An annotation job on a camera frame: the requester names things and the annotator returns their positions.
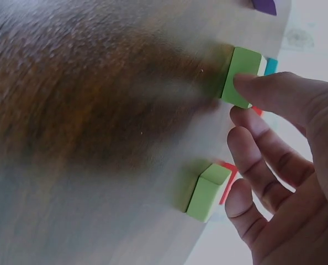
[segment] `wooden block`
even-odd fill
[[[240,108],[247,109],[251,104],[234,88],[233,78],[237,73],[250,73],[252,75],[261,76],[266,69],[267,61],[259,53],[236,47],[231,59],[228,75],[225,81],[223,94],[221,98],[228,103],[236,105]]]
[[[278,61],[276,59],[268,58],[264,75],[269,76],[276,73],[277,67],[278,67]]]
[[[201,222],[207,222],[219,205],[230,175],[231,171],[220,165],[209,166],[198,178],[186,213]]]
[[[277,15],[276,4],[274,0],[252,0],[253,7],[263,13]]]

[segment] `fingernail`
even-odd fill
[[[257,76],[246,74],[246,73],[237,73],[234,76],[234,85],[237,87],[244,87],[248,85],[252,80],[254,80]]]

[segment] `finger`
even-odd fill
[[[287,145],[253,110],[235,107],[230,116],[236,126],[249,130],[266,161],[292,187],[300,186],[315,172],[313,163]]]
[[[225,211],[241,239],[251,249],[267,220],[253,203],[251,187],[245,180],[239,179],[232,185],[225,202]]]
[[[274,214],[292,195],[291,191],[281,185],[268,168],[247,129],[233,128],[228,134],[228,147],[240,174],[249,181],[266,209]]]
[[[234,78],[234,86],[258,108],[301,126],[328,105],[328,83],[304,79],[292,73],[264,77],[239,74]]]
[[[304,135],[304,137],[306,137],[306,128],[302,127],[300,124],[297,123],[292,124],[302,135]]]

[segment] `cyan block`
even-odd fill
[[[201,222],[207,222],[215,208],[229,179],[231,171],[217,164],[209,166],[198,178],[187,214]]]
[[[269,75],[276,73],[277,67],[278,67],[278,61],[276,59],[268,58],[264,75],[269,76]]]
[[[262,76],[266,70],[266,59],[258,52],[236,47],[232,55],[228,75],[221,98],[240,108],[247,109],[251,104],[236,91],[233,83],[237,73],[249,73]]]

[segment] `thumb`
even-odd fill
[[[288,72],[264,77],[238,74],[234,86],[252,105],[302,126],[328,105],[327,82]]]

